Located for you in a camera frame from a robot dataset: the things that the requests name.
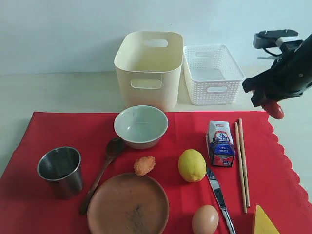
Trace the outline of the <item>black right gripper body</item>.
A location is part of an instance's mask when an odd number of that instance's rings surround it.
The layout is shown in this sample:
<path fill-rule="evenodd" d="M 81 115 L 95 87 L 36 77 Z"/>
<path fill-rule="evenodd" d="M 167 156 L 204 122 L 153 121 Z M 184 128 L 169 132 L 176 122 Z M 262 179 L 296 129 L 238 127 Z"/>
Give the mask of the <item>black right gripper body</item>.
<path fill-rule="evenodd" d="M 272 87 L 266 92 L 271 100 L 299 97 L 312 87 L 312 41 L 279 43 L 282 55 L 271 67 Z"/>

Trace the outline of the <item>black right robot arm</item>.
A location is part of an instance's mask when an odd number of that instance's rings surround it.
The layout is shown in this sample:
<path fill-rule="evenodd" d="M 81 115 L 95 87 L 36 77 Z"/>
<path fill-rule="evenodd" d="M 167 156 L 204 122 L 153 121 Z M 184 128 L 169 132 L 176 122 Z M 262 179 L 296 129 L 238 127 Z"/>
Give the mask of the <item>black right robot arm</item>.
<path fill-rule="evenodd" d="M 242 82 L 246 93 L 253 91 L 254 107 L 268 101 L 299 97 L 312 87 L 312 37 L 302 40 L 295 30 L 261 31 L 254 35 L 256 49 L 279 48 L 270 69 Z"/>

